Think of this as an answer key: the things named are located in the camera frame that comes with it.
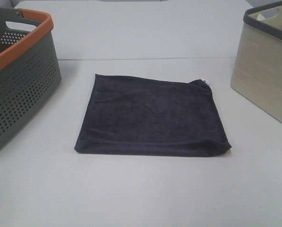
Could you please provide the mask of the dark navy towel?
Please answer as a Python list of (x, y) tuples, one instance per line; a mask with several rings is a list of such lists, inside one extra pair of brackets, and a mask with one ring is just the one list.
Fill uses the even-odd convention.
[(95, 76), (81, 154), (215, 157), (231, 149), (206, 81)]

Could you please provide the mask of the grey perforated basket orange rim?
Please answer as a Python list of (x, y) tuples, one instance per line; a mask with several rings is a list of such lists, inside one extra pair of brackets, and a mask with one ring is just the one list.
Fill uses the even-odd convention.
[(0, 8), (0, 150), (61, 82), (50, 14)]

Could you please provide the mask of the beige bin grey rim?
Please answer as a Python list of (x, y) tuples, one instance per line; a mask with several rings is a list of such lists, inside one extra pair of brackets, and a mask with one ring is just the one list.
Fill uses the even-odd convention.
[(231, 87), (282, 123), (282, 0), (245, 11)]

